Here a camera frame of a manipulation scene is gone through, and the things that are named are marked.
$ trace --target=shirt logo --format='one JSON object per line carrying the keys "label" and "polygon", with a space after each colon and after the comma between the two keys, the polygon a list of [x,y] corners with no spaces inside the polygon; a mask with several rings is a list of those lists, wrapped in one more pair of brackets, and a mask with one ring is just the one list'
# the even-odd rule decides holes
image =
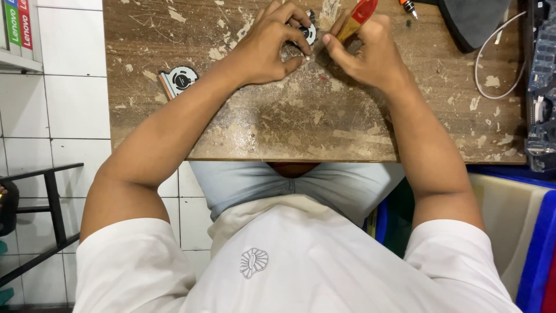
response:
{"label": "shirt logo", "polygon": [[241,255],[240,272],[246,279],[266,268],[269,263],[269,254],[257,248],[251,248]]}

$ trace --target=green label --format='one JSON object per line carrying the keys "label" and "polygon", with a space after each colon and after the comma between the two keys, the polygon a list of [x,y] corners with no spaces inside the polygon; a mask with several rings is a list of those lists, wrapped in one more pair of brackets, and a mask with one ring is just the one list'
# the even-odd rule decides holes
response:
{"label": "green label", "polygon": [[8,28],[8,39],[11,43],[21,47],[21,34],[19,33],[19,12],[7,2],[4,3],[6,10],[6,26]]}

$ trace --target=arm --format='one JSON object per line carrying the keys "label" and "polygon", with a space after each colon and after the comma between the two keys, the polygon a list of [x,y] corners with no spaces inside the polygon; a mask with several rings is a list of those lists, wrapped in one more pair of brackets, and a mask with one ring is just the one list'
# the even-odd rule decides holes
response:
{"label": "arm", "polygon": [[91,185],[81,224],[81,242],[120,221],[151,217],[169,221],[158,186],[176,171],[220,108],[239,87],[281,80],[305,62],[285,62],[280,51],[294,41],[310,55],[303,33],[285,23],[311,25],[292,2],[273,1],[227,57],[195,84],[143,121],[99,168]]}
{"label": "arm", "polygon": [[[330,33],[338,34],[348,14]],[[358,30],[363,45],[355,56],[332,35],[323,41],[345,72],[378,87],[389,100],[401,163],[415,195],[413,227],[434,219],[454,219],[484,230],[467,170],[458,148],[426,103],[404,65],[387,16],[373,16]]]}

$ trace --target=hand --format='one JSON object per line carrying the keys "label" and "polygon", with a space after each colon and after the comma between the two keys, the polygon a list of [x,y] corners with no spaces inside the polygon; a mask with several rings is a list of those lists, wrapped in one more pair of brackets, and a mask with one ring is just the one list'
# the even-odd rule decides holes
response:
{"label": "hand", "polygon": [[312,53],[305,36],[297,29],[300,25],[311,26],[305,11],[291,1],[285,4],[272,1],[259,11],[251,29],[223,61],[240,74],[242,85],[282,80],[306,62],[304,56],[282,62],[285,41],[297,43],[305,55]]}
{"label": "hand", "polygon": [[363,84],[378,87],[384,93],[400,90],[408,81],[411,73],[401,59],[400,52],[392,38],[390,18],[373,15],[356,32],[363,45],[354,55],[349,54],[335,36],[340,32],[350,10],[344,11],[334,23],[330,34],[322,41],[329,55],[344,71]]}

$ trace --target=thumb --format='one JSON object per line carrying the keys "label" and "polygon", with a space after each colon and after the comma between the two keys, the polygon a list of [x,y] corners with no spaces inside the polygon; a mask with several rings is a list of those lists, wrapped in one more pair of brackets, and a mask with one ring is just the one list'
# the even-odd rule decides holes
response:
{"label": "thumb", "polygon": [[344,70],[352,66],[354,62],[357,62],[357,58],[349,54],[344,48],[344,45],[342,45],[342,43],[333,35],[329,33],[324,35],[324,37],[322,37],[322,41],[324,42],[330,57]]}
{"label": "thumb", "polygon": [[284,69],[286,76],[297,70],[301,65],[307,63],[304,56],[296,56],[284,62]]}

